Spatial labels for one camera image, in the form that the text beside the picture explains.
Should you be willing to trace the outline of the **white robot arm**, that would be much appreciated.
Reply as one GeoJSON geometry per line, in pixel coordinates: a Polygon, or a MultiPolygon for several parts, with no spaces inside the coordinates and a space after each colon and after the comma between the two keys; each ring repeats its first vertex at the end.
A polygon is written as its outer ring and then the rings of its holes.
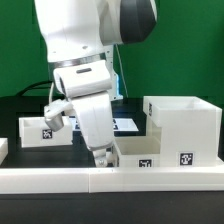
{"type": "Polygon", "coordinates": [[[44,108],[54,131],[62,114],[76,117],[95,164],[108,164],[114,143],[110,71],[105,48],[144,41],[157,23],[155,0],[34,0],[52,66],[52,87],[65,96],[44,108]]]}

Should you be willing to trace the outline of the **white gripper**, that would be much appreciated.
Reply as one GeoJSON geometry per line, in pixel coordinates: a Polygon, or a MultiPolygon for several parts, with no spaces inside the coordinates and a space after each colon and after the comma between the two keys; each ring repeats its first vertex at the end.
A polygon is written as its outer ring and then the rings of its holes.
{"type": "Polygon", "coordinates": [[[94,151],[95,165],[106,167],[107,158],[104,148],[110,147],[114,140],[109,94],[100,92],[74,98],[72,104],[86,146],[90,151],[94,151]]]}

